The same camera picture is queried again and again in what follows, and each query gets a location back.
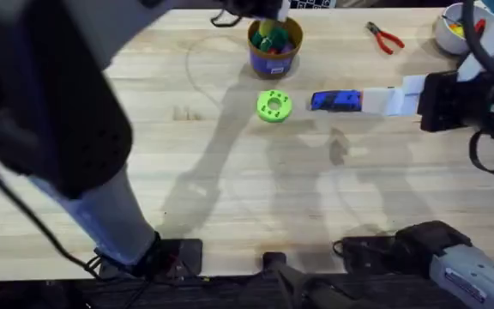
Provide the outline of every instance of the blue block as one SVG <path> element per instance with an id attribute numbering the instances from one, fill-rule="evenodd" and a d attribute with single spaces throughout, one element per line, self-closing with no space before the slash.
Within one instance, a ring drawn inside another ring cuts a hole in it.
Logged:
<path id="1" fill-rule="evenodd" d="M 362 94 L 358 90 L 322 91 L 312 95 L 312 111 L 361 112 Z"/>

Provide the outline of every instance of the white bowl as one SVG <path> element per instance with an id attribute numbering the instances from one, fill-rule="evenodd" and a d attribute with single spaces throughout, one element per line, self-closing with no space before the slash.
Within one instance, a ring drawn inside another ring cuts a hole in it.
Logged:
<path id="1" fill-rule="evenodd" d="M 455 3 L 448 6 L 443 15 L 447 16 L 452 21 L 461 22 L 462 16 L 462 3 Z M 473 22 L 474 26 L 480 19 L 485 19 L 485 31 L 487 31 L 494 23 L 494 15 L 487 9 L 475 6 L 473 8 Z M 449 25 L 453 22 L 445 19 L 441 16 L 438 17 L 435 29 L 436 42 L 446 52 L 450 52 L 455 55 L 461 55 L 468 52 L 468 45 L 466 39 L 454 33 L 449 28 Z"/>

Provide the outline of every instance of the white label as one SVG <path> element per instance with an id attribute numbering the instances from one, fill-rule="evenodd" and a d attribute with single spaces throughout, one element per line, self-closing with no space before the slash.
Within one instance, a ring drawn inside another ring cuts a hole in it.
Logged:
<path id="1" fill-rule="evenodd" d="M 453 282 L 453 284 L 470 294 L 470 296 L 474 297 L 479 303 L 483 304 L 485 302 L 487 294 L 466 280 L 461 274 L 451 268 L 446 268 L 443 275 L 445 276 L 445 279 Z"/>
<path id="2" fill-rule="evenodd" d="M 271 74 L 279 74 L 279 73 L 283 73 L 283 70 L 285 68 L 273 68 L 272 71 L 271 71 Z"/>

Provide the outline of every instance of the colorful toy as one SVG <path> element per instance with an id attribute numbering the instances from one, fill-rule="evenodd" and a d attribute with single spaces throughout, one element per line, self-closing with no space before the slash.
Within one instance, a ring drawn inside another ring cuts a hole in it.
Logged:
<path id="1" fill-rule="evenodd" d="M 292 112 L 289 95 L 280 90 L 268 90 L 258 96 L 256 113 L 269 123 L 283 122 Z"/>
<path id="2" fill-rule="evenodd" d="M 272 20 L 262 20 L 260 25 L 258 26 L 258 33 L 262 37 L 267 37 L 270 32 L 272 32 L 272 29 L 274 28 L 274 21 Z"/>
<path id="3" fill-rule="evenodd" d="M 289 41 L 289 33 L 282 27 L 274 27 L 270 34 L 262 39 L 260 50 L 268 52 L 270 48 L 280 51 Z"/>
<path id="4" fill-rule="evenodd" d="M 281 50 L 281 53 L 288 53 L 294 49 L 295 46 L 291 42 L 287 42 L 287 44 L 285 44 L 285 47 L 283 47 L 283 49 Z"/>

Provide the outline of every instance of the cup of toys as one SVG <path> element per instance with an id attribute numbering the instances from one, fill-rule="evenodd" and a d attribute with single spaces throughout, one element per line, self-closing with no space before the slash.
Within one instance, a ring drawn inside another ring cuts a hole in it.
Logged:
<path id="1" fill-rule="evenodd" d="M 291 69 L 302 39 L 302 28 L 292 18 L 253 21 L 247 34 L 253 70 L 264 79 L 283 77 Z"/>

